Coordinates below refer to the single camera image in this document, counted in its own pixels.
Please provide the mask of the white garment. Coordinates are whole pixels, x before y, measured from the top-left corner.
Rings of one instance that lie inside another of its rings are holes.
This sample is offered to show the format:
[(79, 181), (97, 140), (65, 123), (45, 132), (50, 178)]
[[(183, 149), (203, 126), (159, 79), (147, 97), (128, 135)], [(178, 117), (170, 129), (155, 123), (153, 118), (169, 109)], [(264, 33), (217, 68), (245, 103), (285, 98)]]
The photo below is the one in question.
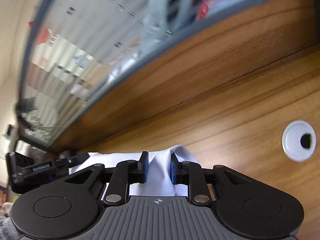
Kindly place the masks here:
[[(175, 145), (166, 150), (149, 152), (147, 181), (144, 184), (136, 183), (130, 185), (129, 194), (131, 196), (150, 197), (186, 196), (187, 187), (184, 185), (174, 185), (170, 179), (170, 160), (172, 153), (176, 154), (180, 162), (197, 162), (191, 153), (182, 145)], [(89, 158), (84, 163), (69, 169), (69, 174), (98, 163), (104, 164), (106, 168), (115, 167), (117, 163), (121, 161), (139, 160), (140, 156), (140, 153), (101, 154), (98, 152), (90, 152)]]

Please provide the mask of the glass partition with stripes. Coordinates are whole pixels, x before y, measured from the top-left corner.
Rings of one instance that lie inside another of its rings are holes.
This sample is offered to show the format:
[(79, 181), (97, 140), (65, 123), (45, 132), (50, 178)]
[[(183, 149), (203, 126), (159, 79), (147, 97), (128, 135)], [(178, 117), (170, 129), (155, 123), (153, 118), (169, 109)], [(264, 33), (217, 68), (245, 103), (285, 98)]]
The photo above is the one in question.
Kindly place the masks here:
[(317, 43), (315, 0), (43, 0), (17, 138), (84, 148)]

